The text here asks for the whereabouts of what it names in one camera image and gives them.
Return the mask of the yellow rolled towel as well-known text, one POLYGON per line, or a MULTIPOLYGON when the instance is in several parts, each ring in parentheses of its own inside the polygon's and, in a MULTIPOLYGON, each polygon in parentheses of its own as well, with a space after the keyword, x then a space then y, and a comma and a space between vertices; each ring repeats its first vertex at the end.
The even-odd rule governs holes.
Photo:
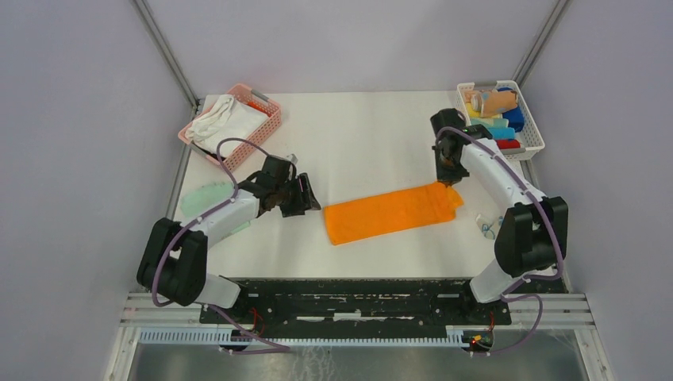
MULTIPOLYGON (((483 118, 483 116, 480 114, 480 112, 478 112, 478 111, 476 111, 472 108, 471 103, 466 103, 465 107, 466 107, 467 114, 468 114, 469 118, 475 118, 475 117, 483 118)), ((491 115, 491 116, 486 116, 486 118, 502 118, 502 114, 494 114, 494 115, 491 115)))

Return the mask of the bright orange towel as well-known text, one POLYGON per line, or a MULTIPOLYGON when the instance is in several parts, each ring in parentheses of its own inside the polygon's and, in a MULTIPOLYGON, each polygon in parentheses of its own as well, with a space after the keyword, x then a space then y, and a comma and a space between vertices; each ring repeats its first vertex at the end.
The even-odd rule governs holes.
POLYGON ((459 193, 435 182, 324 208, 331 244, 341 245, 452 221, 463 205, 459 193))

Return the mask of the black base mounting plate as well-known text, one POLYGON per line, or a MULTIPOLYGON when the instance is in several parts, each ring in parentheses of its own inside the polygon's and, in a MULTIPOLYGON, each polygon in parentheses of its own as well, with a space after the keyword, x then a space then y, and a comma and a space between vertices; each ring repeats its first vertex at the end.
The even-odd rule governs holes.
POLYGON ((504 302, 478 304, 466 279, 239 279, 228 315, 267 339, 442 338, 448 326, 510 325, 504 302))

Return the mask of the red item in basket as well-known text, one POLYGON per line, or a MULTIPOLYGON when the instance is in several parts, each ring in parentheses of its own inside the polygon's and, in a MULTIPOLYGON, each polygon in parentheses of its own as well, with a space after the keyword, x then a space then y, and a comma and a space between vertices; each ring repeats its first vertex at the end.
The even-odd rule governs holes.
POLYGON ((246 105, 253 108, 254 110, 258 110, 259 112, 261 112, 263 114, 268 114, 268 112, 266 111, 266 109, 264 107, 262 107, 261 105, 255 103, 255 102, 247 102, 246 105))

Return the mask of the orange polka dot towel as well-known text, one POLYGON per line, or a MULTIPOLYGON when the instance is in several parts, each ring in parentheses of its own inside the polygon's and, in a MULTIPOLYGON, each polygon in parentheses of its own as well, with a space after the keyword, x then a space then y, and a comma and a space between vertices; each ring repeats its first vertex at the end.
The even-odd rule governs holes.
POLYGON ((518 93, 514 90, 476 91, 469 96, 472 109, 479 117, 493 117, 518 106, 518 93))

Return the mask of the teal rolled towel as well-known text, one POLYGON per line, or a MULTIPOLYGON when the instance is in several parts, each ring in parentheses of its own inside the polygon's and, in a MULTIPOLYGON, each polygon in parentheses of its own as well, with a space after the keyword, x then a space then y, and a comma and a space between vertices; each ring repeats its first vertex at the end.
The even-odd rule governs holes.
POLYGON ((492 118, 492 117, 471 117, 472 125, 483 125, 489 129, 504 129, 509 127, 509 120, 506 118, 492 118))

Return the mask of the mint green folded towel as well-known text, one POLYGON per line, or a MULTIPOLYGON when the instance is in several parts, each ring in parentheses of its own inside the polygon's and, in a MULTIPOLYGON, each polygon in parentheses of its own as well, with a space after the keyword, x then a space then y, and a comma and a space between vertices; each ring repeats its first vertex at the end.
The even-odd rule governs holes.
POLYGON ((224 239, 244 225, 250 225, 255 199, 246 192, 235 196, 232 183, 209 183, 183 196, 180 203, 185 219, 180 233, 202 231, 209 239, 224 239))

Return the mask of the light blue rolled towel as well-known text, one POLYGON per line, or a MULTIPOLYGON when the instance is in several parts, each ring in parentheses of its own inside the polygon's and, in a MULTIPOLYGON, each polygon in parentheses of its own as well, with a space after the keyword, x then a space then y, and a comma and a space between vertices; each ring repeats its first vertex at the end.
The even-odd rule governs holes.
POLYGON ((486 130, 492 136, 494 140, 515 140, 516 132, 513 128, 491 128, 487 127, 486 130))

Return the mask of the white cloth in basket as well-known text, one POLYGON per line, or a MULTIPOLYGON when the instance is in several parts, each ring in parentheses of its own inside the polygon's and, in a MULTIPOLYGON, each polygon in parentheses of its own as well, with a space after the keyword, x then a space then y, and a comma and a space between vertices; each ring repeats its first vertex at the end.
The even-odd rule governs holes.
POLYGON ((216 154, 218 144, 227 138, 249 138, 268 116, 231 94, 221 95, 210 111, 192 121, 185 137, 208 153, 216 154))

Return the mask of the patterned white blue towel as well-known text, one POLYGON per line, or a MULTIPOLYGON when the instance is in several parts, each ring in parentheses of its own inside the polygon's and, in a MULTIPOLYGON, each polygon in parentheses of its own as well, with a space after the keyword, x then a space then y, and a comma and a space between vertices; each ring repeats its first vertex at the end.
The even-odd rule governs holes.
POLYGON ((486 239, 495 240, 504 222, 504 216, 501 215, 497 218, 490 218, 489 216, 485 216, 483 214, 477 214, 475 222, 481 234, 486 239))

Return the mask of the red blue rolled towel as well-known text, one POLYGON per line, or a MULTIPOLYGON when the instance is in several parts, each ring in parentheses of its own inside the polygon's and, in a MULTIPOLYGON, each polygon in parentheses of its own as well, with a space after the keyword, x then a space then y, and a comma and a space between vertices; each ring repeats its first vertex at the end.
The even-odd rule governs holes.
POLYGON ((501 151, 521 148, 521 143, 515 139, 496 140, 496 144, 501 151))

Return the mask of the dark blue rolled towel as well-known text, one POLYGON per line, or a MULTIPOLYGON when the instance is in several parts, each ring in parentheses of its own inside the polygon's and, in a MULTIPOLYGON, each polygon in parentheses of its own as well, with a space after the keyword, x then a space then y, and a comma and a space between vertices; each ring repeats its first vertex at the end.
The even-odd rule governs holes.
POLYGON ((515 132, 518 133, 522 131, 525 126, 525 117, 520 106, 521 96, 519 95, 519 92, 515 91, 510 87, 498 88, 497 92, 513 94, 514 96, 513 106, 511 106, 510 104, 508 104, 507 106, 499 106, 498 112, 502 115, 503 118, 509 121, 508 126, 510 128, 513 128, 515 132))

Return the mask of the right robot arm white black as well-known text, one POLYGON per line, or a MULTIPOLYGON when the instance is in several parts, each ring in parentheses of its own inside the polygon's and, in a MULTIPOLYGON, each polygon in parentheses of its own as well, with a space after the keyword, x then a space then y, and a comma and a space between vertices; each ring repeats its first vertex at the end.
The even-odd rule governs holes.
POLYGON ((513 169, 483 125, 468 125, 455 108, 430 118, 437 180, 454 186, 473 177, 503 212, 494 240, 494 259, 468 284, 458 303, 460 317, 478 324, 490 303, 505 300, 523 283, 554 281, 563 275, 567 249, 568 205, 548 197, 513 169))

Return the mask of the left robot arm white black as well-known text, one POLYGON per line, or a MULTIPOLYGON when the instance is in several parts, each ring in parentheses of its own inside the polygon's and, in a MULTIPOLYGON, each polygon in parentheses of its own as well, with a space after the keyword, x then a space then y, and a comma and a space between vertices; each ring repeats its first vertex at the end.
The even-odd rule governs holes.
POLYGON ((240 296, 242 287, 222 275, 207 271, 209 250, 242 225, 279 208, 283 217, 320 210, 310 178, 295 164, 267 156, 260 170, 241 183, 231 195, 208 207, 189 222, 163 217, 154 226, 137 270, 137 282, 156 297, 159 306, 193 303, 219 306, 232 323, 243 321, 250 303, 240 296))

